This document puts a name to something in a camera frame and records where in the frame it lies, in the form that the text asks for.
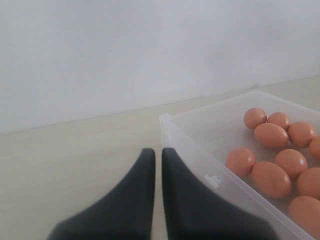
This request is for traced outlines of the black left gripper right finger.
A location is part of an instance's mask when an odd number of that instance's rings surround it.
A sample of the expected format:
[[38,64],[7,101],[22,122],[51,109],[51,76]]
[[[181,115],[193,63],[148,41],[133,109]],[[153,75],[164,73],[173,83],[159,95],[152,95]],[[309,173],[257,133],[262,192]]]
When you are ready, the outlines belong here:
[[161,154],[162,197],[170,240],[276,240],[265,220],[230,204],[205,186],[174,148]]

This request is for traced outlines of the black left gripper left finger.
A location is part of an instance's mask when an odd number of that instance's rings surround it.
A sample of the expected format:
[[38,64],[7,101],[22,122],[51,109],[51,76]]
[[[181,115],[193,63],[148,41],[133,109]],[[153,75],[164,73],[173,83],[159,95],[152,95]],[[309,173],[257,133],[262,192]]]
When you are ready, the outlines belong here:
[[50,240],[149,240],[155,200],[156,155],[141,150],[124,178],[103,198],[58,223]]

